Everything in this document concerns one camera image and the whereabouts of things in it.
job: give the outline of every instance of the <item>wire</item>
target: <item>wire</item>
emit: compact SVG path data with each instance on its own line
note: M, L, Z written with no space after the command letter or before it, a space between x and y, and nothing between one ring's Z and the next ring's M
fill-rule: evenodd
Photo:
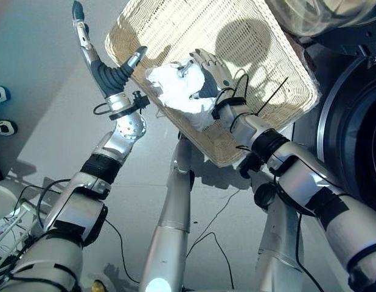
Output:
M295 135L295 123L293 123L293 125L292 125L292 136L291 136L291 141L293 141L294 135Z
M251 151L250 149L249 149L249 147L247 147L247 146L245 146L245 145L238 145L238 146L235 146L236 147L236 149L240 149L240 150L246 150L246 151Z
M192 249L199 243L201 242L202 240L204 240L207 236L210 236L210 235L213 235L214 236L214 239L215 239L215 242L217 243L217 246L219 247L221 253L223 254L223 257L225 258L226 260L226 263L227 263L227 266L229 268L229 275L230 275L230 282L231 282L231 288L234 289L234 280L232 279L232 272L231 272L231 266L230 266L230 262L229 262L229 259L227 258L224 250L222 249L222 247L220 246L219 242L218 242L218 239L217 239L217 236L215 235L215 233L213 232L209 232L207 233L205 236L203 236L199 241L195 242L191 248L189 249L189 252L187 253L187 256L186 256L186 259L188 258L188 256L190 255L190 252L192 251Z
M288 77L286 79L284 79L284 81L279 85L279 87L277 87L277 89L272 93L272 95L269 97L269 99L261 106L261 108L259 109L259 111L255 113L256 116L259 115L259 113L261 112L261 110L268 104L268 102L272 99L272 97L274 97L274 95L280 90L280 88L284 85L284 83L287 80L288 80Z
M308 277L311 279L312 282L314 282L315 286L318 288L320 292L324 292L318 281L310 274L310 272L304 268L302 263L299 260L299 240L300 240L300 233L301 233L301 224L302 224L302 214L299 216L299 221L298 221L298 229L296 231L296 262L298 265L301 267L301 269L308 275Z
M70 180L71 180L70 178L66 178L66 179L60 179L58 181L54 181L54 182L50 183L49 185L47 185L47 187L44 188L44 190L41 192L40 198L38 199L38 203L37 203L37 219L38 219L38 222L39 222L42 229L43 229L43 223L42 223L42 220L41 220L41 203L42 203L43 197L45 196L47 191L51 187L53 187L54 185L59 184L59 183L65 183L65 182L70 181Z
M125 263L125 256L123 254L123 238L122 238L122 235L120 234L120 232L116 229L116 227L111 223L109 222L107 219L105 220L115 231L116 233L118 234L119 236L119 239L120 239L120 251L122 252L122 261L123 261L123 268L125 270L125 273L126 273L126 276L131 280L133 281L134 283L137 283L139 284L139 282L137 280L134 280L130 275L129 273L127 272L127 269L126 269L126 263Z
M24 278L24 277L14 277L13 274L7 275L9 279L16 280L16 281L22 281L22 282L38 282L38 283L45 283L54 286L55 288L60 289L60 291L63 292L69 292L68 289L66 289L63 285L60 283L47 280L47 279L41 279L41 278Z
M232 89L231 87L225 87L221 91L218 92L217 99L215 99L214 106L216 106L218 104L218 101L219 101L220 97L222 96L222 94L224 94L228 90L234 91L234 89Z
M234 93L232 94L231 97L234 97L235 94L237 93L237 90L239 88L239 84L241 83L241 80L242 80L243 77L246 77L245 93L243 94L244 98L246 99L246 95L248 94L248 86L249 86L249 75L247 73L244 73L244 74L242 74L241 77L239 77L237 84L235 86L235 89L234 89Z
M38 186L34 186L34 185L32 185L32 184L29 185L29 186L25 186L25 187L23 188L23 190L21 191L18 200L17 200L16 203L15 203L15 207L13 208L13 213L12 213L12 215L9 216L9 217L5 217L5 219L11 219L11 218L15 215L16 207L18 206L19 201L20 201L20 199L22 198L24 191L25 191L27 188L29 188L29 187L36 187L37 189L41 189L41 190L44 190L44 189L45 189L44 187L38 187Z
M210 223L208 223L207 227L204 229L204 231L195 239L195 241L193 242L193 244L195 244L199 239L200 237L207 231L207 229L209 229L210 225L212 224L212 222L215 221L215 219L218 217L219 214L221 214L223 212L223 210L226 209L227 205L230 203L230 200L232 197L234 197L236 194L239 193L240 190L236 191L235 193L233 193L231 196L229 196L226 204L218 211L218 213L215 214L215 216L213 217L213 219L211 219Z
M8 223L8 222L10 221L10 220L7 219L6 217L4 217L3 220L4 220L4 222L6 222L6 223ZM14 233L14 231L13 231L12 228L11 228L11 232L12 232L12 237L13 237L13 244L15 244L15 243L16 243L16 236L15 236L15 233Z
M240 113L240 114L238 114L235 118L234 118L234 120L232 120L232 123L231 123L231 125L230 125L230 128L229 128L229 131L230 131L230 133L232 133L232 131L231 131L231 129L232 129L232 127L234 126L234 124L235 124L235 121L240 117L240 116L252 116L253 115L253 113Z
M104 106L104 105L107 105L107 103L103 102L103 103L95 106L94 109L93 109L93 114L95 114L96 116L101 116L102 114L108 114L108 113L112 112L110 109L108 109L106 111L99 111L99 112L97 112L97 109L100 108L100 107L102 107L102 106Z
M19 224L16 224L15 226L16 226L16 227L19 227L20 229L22 229L22 230L24 230L24 231L27 231L26 228L24 228L23 226L21 226L21 225L19 225Z

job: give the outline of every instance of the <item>white floor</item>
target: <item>white floor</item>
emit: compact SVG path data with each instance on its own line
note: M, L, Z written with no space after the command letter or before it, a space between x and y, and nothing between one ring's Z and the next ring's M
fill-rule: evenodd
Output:
M17 122L19 133L0 137L0 163L12 180L22 185L70 178L113 127L108 117L92 114L102 98L72 36L72 2L6 3L1 7L0 19L0 84L8 87L12 100L0 107L0 118ZM85 3L91 38L110 65L103 40L125 3ZM135 89L130 84L127 93ZM177 142L177 128L165 117L156 118L156 112L154 105L144 111L147 134L134 146L106 200L108 219L123 234L128 270L137 280L162 208L170 157ZM192 190L189 245L229 196L242 188L209 231L217 234L230 260L236 288L249 289L266 215L253 202L250 181L230 168L217 170L209 164L202 167ZM312 236L304 224L303 229L306 267L325 291L341 291L322 256L327 243L316 242L320 237ZM118 291L136 290L122 269L119 238L108 225L104 225L99 239L84 250L83 286L90 287L92 274L103 271L115 279ZM200 243L187 260L184 284L194 289L230 287L226 262L213 239ZM306 278L303 291L317 289Z

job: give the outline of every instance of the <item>white towel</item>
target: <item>white towel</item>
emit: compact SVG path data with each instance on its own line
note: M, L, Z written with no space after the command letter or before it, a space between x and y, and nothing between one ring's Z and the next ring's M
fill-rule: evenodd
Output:
M200 67L194 63L181 76L179 67L185 66L191 59L180 63L164 64L161 67L147 69L146 79L151 83L154 92L162 105L180 111L197 131L202 131L214 123L211 111L215 97L190 99L204 84L204 75Z

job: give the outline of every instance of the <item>sneaker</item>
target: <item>sneaker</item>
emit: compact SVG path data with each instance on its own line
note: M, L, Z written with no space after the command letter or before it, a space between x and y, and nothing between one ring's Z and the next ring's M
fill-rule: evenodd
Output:
M16 133L18 127L14 122L9 120L0 120L0 135L10 136Z
M0 103L5 102L10 98L10 94L8 90L6 90L3 86L0 86Z

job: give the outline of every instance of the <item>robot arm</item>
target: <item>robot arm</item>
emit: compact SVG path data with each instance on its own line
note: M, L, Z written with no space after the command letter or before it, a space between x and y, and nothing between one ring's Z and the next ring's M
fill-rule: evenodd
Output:
M217 76L221 64L206 55L201 56L206 70ZM248 167L259 171L266 164L279 177L282 200L318 219L354 291L376 291L376 212L346 194L324 164L253 114L242 100L222 97L213 116L251 150Z
M146 47L140 47L121 67L109 68L88 38L83 9L77 1L72 14L82 54L110 108L115 129L104 136L72 177L44 221L44 234L10 267L8 281L0 291L79 291L82 249L97 238L108 212L102 200L134 143L146 131L145 120L137 110L149 104L147 97L134 92L131 103L124 93L124 85Z

